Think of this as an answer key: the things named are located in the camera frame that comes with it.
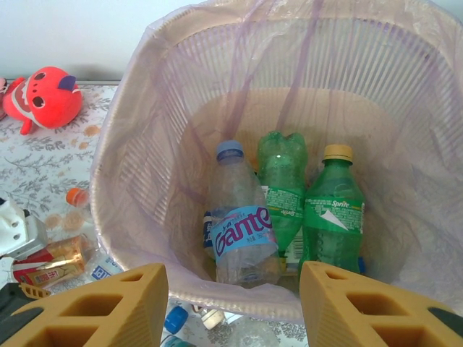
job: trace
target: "green plastic bottle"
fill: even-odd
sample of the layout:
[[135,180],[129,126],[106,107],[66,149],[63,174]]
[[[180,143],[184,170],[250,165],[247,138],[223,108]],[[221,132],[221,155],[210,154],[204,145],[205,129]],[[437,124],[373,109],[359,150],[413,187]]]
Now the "green plastic bottle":
[[259,141],[258,178],[266,192],[280,257],[284,257],[302,225],[307,161],[301,134],[284,137],[280,132],[271,132]]
[[325,262],[358,273],[365,198],[350,171],[352,148],[329,145],[325,168],[305,195],[300,261]]

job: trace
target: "green label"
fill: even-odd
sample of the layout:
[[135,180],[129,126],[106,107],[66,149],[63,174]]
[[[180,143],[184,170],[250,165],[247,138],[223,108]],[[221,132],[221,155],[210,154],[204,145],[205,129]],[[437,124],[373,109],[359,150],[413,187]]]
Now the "green label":
[[365,203],[362,200],[309,197],[305,200],[304,225],[329,231],[363,234],[364,209]]
[[262,186],[271,215],[288,218],[304,217],[304,197],[289,190]]

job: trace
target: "plastic mesh basket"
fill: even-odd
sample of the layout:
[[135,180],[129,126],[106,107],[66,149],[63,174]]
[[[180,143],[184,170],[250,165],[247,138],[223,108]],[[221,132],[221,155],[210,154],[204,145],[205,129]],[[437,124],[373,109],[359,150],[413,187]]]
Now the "plastic mesh basket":
[[462,26],[414,0],[216,1],[148,27],[95,157],[92,208],[125,269],[166,264],[170,295],[302,321],[278,286],[211,281],[201,217],[215,146],[255,163],[271,130],[355,152],[368,275],[463,311]]

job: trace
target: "floral tablecloth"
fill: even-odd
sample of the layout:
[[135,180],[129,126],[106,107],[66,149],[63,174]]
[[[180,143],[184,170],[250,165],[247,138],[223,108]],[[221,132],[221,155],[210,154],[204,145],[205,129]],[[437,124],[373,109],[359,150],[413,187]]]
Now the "floral tablecloth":
[[[69,189],[86,189],[90,165],[98,142],[100,127],[114,97],[116,86],[81,87],[84,107],[67,126],[38,129],[20,135],[21,123],[6,117],[0,121],[0,197],[13,199],[48,226],[48,240],[58,241],[80,233],[95,238],[89,223],[81,223],[72,214],[65,197]],[[0,288],[12,281],[12,260],[0,260]],[[60,283],[51,288],[58,293],[88,282],[86,276]],[[281,346],[308,346],[302,325],[268,322]],[[206,330],[201,319],[191,313],[187,324],[177,334],[196,346],[227,346],[230,325]]]

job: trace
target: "red plush toy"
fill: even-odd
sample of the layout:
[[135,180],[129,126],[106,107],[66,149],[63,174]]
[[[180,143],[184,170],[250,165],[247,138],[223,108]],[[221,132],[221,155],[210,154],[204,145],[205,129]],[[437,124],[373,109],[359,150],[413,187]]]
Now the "red plush toy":
[[23,121],[20,133],[35,126],[55,129],[72,121],[82,108],[82,93],[76,78],[57,67],[44,67],[25,79],[20,77],[7,89],[3,109],[8,116]]

